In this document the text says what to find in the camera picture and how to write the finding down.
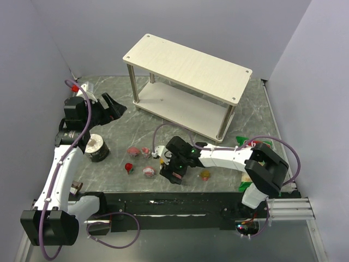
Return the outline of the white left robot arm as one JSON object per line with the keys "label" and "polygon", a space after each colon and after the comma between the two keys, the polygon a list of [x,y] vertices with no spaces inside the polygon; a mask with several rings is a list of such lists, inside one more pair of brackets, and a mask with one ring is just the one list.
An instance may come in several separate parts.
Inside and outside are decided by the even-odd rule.
{"label": "white left robot arm", "polygon": [[65,116],[55,137],[54,158],[45,187],[33,208],[24,210],[20,218],[35,246],[71,246],[85,220],[106,212],[104,193],[84,193],[75,204],[68,205],[74,175],[91,137],[89,131],[121,118],[127,110],[108,93],[103,93],[102,97],[107,108],[94,97],[85,100],[76,96],[64,102]]}

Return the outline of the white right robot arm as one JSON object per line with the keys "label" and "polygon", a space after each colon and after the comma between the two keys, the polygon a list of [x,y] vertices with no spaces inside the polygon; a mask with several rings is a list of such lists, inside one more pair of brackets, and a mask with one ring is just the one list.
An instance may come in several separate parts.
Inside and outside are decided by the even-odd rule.
{"label": "white right robot arm", "polygon": [[266,199],[276,198],[281,192],[289,165],[267,144],[232,148],[197,142],[189,144],[174,136],[165,146],[152,149],[152,157],[163,163],[160,175],[173,184],[181,184],[187,168],[226,168],[249,175],[251,185],[244,191],[242,204],[256,209]]}

